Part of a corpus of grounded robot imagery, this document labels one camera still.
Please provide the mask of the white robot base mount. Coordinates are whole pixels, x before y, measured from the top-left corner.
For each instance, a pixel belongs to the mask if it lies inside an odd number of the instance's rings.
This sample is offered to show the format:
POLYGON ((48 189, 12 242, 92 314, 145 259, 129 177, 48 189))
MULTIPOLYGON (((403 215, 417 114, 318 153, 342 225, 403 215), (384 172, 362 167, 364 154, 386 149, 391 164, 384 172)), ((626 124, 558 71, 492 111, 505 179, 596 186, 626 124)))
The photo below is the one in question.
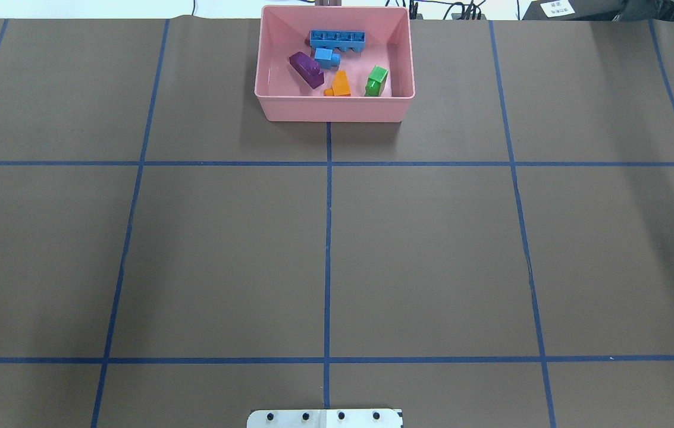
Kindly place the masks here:
POLYGON ((250 413, 247 427, 403 427, 402 411, 391 408, 285 409, 250 413))

